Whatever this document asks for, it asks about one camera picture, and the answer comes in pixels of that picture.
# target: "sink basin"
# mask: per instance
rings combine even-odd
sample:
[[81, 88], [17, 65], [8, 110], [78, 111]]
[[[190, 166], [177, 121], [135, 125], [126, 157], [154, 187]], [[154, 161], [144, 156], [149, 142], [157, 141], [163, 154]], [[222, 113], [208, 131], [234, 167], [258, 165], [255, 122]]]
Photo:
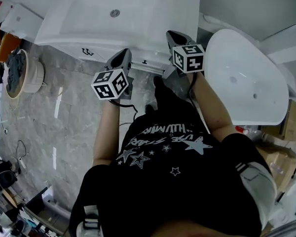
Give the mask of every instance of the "sink basin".
[[[76, 58], [74, 49], [64, 43], [82, 43], [103, 60], [124, 48], [133, 57], [170, 64], [166, 40], [168, 30], [179, 31], [196, 40], [200, 0], [57, 0], [51, 5], [35, 43], [60, 43], [60, 50]], [[111, 12], [118, 10], [117, 17]], [[102, 55], [100, 47], [111, 50]]]
[[234, 125], [277, 125], [284, 119], [289, 94], [283, 75], [241, 34], [216, 32], [206, 49], [204, 70]]

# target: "white star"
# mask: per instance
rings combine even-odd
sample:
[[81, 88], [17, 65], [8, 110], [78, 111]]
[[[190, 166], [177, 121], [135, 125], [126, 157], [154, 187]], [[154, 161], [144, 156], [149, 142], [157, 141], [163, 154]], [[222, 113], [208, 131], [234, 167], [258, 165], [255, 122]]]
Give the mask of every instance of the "white star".
[[170, 173], [174, 174], [174, 176], [177, 176], [178, 174], [181, 174], [181, 172], [179, 172], [179, 167], [172, 168], [172, 171]]
[[120, 159], [120, 158], [123, 157], [124, 163], [126, 163], [127, 158], [128, 158], [130, 155], [136, 153], [135, 151], [132, 151], [132, 150], [133, 150], [133, 148], [130, 149], [130, 150], [124, 150], [124, 152], [123, 152], [119, 157], [117, 157], [116, 159]]
[[150, 160], [150, 158], [144, 156], [144, 152], [141, 152], [139, 155], [137, 156], [130, 156], [131, 158], [133, 158], [134, 160], [132, 161], [132, 163], [130, 164], [130, 166], [133, 166], [133, 165], [138, 165], [139, 168], [143, 169], [143, 163], [145, 160]]
[[163, 149], [162, 149], [162, 151], [168, 152], [170, 149], [171, 149], [171, 148], [170, 148], [169, 145], [167, 145], [167, 146], [163, 145]]
[[194, 149], [200, 155], [204, 154], [204, 148], [212, 148], [210, 145], [203, 144], [202, 136], [198, 137], [195, 141], [183, 140], [183, 142], [189, 145], [189, 147], [187, 147], [185, 150]]

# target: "tile floor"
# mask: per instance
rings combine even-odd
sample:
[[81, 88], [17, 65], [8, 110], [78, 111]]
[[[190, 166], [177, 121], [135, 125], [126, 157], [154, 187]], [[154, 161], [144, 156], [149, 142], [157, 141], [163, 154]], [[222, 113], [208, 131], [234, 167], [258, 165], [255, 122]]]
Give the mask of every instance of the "tile floor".
[[[0, 85], [0, 120], [7, 129], [5, 135], [0, 124], [0, 157], [16, 162], [17, 141], [22, 140], [28, 152], [22, 158], [26, 168], [21, 167], [14, 189], [30, 199], [44, 187], [53, 185], [55, 198], [71, 209], [92, 163], [102, 102], [90, 83], [103, 64], [74, 59], [50, 46], [32, 45], [27, 50], [44, 65], [47, 86], [35, 94], [23, 93], [19, 101], [12, 101]], [[129, 76], [134, 78], [133, 95], [131, 101], [124, 103], [131, 102], [142, 115], [145, 104], [155, 104], [154, 74], [132, 69]], [[177, 95], [186, 97], [187, 79], [174, 73], [165, 83]], [[132, 109], [122, 108], [120, 122], [131, 122], [133, 115]], [[120, 128], [120, 144], [127, 129], [128, 125]], [[17, 156], [23, 154], [20, 143]]]

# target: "black shoe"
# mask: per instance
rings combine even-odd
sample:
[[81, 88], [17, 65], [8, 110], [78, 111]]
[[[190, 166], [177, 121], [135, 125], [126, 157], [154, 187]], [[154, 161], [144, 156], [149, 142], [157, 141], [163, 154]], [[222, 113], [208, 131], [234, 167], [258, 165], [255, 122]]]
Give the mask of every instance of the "black shoe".
[[155, 87], [157, 87], [157, 86], [163, 86], [164, 84], [163, 84], [163, 80], [161, 79], [161, 77], [155, 76], [153, 78], [153, 85]]
[[151, 105], [146, 105], [145, 106], [145, 113], [150, 114], [152, 112], [154, 112], [154, 108]]

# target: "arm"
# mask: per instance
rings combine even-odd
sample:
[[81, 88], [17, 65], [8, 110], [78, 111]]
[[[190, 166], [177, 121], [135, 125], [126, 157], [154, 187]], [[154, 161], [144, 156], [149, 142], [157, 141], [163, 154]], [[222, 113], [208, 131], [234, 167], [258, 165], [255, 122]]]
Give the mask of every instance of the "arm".
[[[191, 83], [193, 74], [187, 74], [187, 77]], [[193, 91], [212, 136], [221, 142], [229, 134], [236, 133], [225, 106], [201, 73], [197, 73]]]
[[118, 154], [119, 106], [106, 101], [93, 149], [93, 166], [109, 165]]

